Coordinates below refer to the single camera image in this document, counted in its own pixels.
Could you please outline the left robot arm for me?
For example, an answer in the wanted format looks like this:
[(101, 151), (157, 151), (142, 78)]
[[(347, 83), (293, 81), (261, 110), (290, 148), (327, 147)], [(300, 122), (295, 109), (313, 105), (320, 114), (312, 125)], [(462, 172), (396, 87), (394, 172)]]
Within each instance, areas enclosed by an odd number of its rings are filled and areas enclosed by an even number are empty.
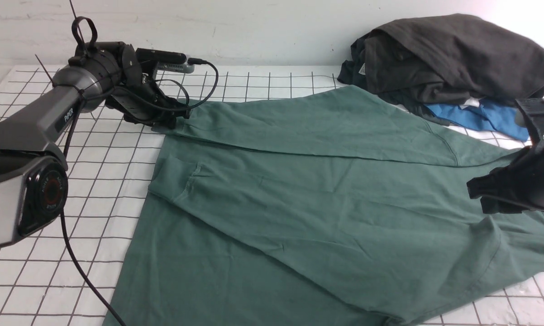
[(67, 157), (57, 141), (82, 113), (100, 105), (132, 124), (174, 128), (185, 103), (155, 82), (158, 69), (191, 72), (182, 53), (115, 43), (79, 43), (52, 89), (0, 122), (0, 249), (55, 220), (68, 195)]

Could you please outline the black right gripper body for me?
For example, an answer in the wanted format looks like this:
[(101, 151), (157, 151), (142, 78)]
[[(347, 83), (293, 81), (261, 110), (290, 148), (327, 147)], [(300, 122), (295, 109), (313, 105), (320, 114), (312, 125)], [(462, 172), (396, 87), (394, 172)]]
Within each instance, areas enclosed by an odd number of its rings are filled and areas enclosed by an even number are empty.
[(510, 165), (467, 182), (484, 213), (544, 212), (544, 139), (517, 152)]

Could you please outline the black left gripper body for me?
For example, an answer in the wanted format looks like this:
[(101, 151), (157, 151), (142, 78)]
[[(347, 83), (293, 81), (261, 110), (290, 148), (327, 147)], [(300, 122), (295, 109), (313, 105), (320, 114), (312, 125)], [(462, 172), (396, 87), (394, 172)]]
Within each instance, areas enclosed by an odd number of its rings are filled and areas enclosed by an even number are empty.
[(105, 100), (105, 106), (123, 114), (127, 123), (172, 130), (177, 119), (191, 117), (191, 109), (168, 97), (155, 84), (124, 87), (118, 86)]

